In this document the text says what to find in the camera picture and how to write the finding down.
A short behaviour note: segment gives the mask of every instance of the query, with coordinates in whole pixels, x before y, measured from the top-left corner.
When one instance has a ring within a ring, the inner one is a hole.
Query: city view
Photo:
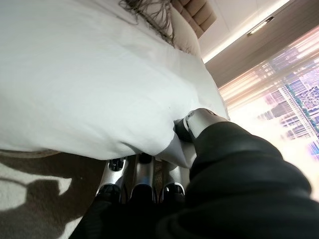
[[[231,120],[276,146],[319,201],[319,27],[220,92]]]

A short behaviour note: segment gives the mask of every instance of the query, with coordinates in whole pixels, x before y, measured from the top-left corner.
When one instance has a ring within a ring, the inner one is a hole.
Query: robotic hand
[[[235,153],[265,152],[280,155],[279,151],[267,141],[251,135],[240,126],[215,115],[207,109],[191,111],[175,125],[175,132],[181,140],[192,142],[197,154],[190,172],[188,170],[162,163],[162,190],[159,199],[153,188],[154,157],[137,155],[134,166],[133,187],[127,203],[156,204],[165,201],[183,201],[185,176],[192,180],[203,168]],[[129,164],[126,158],[107,162],[96,198],[70,238],[99,238],[105,223],[101,213],[111,204],[121,204],[123,200],[123,181]]]

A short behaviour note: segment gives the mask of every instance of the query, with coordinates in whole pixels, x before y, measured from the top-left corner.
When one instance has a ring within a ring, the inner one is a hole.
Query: ceiling light
[[[260,30],[261,28],[263,28],[268,22],[270,22],[272,19],[274,19],[273,16],[271,16],[270,18],[268,18],[267,20],[259,23],[257,26],[255,26],[250,32],[247,33],[248,36],[254,34],[256,31]]]

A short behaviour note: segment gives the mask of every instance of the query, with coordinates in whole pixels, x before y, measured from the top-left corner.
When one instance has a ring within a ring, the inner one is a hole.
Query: wall
[[[221,87],[319,25],[318,0],[294,0],[276,11],[273,21],[243,35],[205,65]]]

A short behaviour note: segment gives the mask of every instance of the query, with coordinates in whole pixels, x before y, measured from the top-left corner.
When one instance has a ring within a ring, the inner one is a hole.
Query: ceiling
[[[209,0],[217,19],[200,37],[204,63],[217,55],[288,0]]]

